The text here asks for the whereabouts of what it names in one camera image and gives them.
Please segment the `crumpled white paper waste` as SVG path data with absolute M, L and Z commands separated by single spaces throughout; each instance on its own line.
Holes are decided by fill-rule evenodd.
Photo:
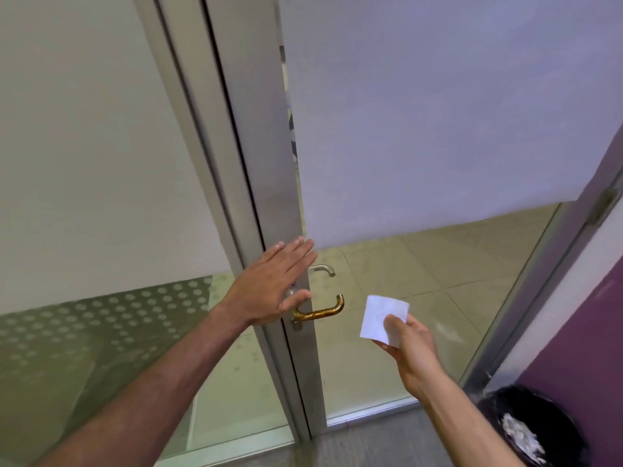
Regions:
M 502 427 L 512 444 L 536 464 L 545 464 L 545 450 L 536 435 L 528 426 L 506 413 L 502 417 Z

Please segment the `aluminium frame post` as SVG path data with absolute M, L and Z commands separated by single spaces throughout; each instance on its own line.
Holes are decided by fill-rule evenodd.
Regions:
M 275 0 L 134 0 L 235 276 L 302 234 Z

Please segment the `frosted dotted glass panel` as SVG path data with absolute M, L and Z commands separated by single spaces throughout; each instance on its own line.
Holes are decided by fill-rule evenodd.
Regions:
M 231 270 L 133 0 L 0 0 L 0 467 L 182 339 Z

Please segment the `grey door hinge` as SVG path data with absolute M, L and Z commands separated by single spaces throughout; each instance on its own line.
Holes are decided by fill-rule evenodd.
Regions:
M 619 188 L 608 187 L 603 189 L 591 209 L 590 214 L 587 216 L 585 225 L 587 227 L 600 227 L 619 202 L 621 195 L 622 192 Z

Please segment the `person's right forearm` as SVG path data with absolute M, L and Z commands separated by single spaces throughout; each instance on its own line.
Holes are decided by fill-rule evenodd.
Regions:
M 445 373 L 407 375 L 403 384 L 424 408 L 454 467 L 525 467 Z

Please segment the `person's left forearm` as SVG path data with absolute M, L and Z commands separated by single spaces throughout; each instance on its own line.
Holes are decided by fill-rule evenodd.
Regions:
M 248 305 L 215 306 L 203 322 L 32 467 L 154 467 L 191 401 L 252 320 Z

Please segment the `person's right hand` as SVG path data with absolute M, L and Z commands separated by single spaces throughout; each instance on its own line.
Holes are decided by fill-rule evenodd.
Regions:
M 428 381 L 444 370 L 440 364 L 431 331 L 413 315 L 408 314 L 407 330 L 399 348 L 376 341 L 382 350 L 396 361 L 404 388 L 419 401 L 427 398 Z

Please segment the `aluminium door jamb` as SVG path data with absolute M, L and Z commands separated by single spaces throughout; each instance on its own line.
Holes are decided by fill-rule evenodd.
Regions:
M 559 205 L 550 218 L 460 379 L 460 386 L 469 395 L 485 388 L 599 229 L 587 227 L 585 221 L 600 193 L 608 187 L 619 188 L 623 196 L 623 125 L 577 200 Z

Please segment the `white paper tissue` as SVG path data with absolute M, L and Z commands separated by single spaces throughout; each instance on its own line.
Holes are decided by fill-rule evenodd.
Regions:
M 393 315 L 405 323 L 409 313 L 409 306 L 409 303 L 403 300 L 369 295 L 364 308 L 360 337 L 399 348 L 399 332 L 387 327 L 385 319 L 388 315 Z

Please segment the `black trash bin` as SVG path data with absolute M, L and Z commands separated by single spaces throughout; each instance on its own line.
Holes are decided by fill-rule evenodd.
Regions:
M 523 385 L 509 385 L 485 394 L 478 409 L 526 467 L 590 467 L 591 448 L 579 424 L 557 402 Z M 509 413 L 525 423 L 545 450 L 545 464 L 536 464 L 510 440 L 502 427 Z

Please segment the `frosted glass door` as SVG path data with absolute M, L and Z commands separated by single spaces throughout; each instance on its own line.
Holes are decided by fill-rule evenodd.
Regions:
M 284 321 L 315 434 L 414 405 L 360 337 L 409 303 L 460 382 L 557 207 L 623 125 L 623 0 L 275 0 L 302 234 Z

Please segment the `person's left hand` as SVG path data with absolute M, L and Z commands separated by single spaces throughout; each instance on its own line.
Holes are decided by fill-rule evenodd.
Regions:
M 317 252 L 312 239 L 302 236 L 291 243 L 278 242 L 238 275 L 214 311 L 241 330 L 280 319 L 288 289 L 306 276 Z

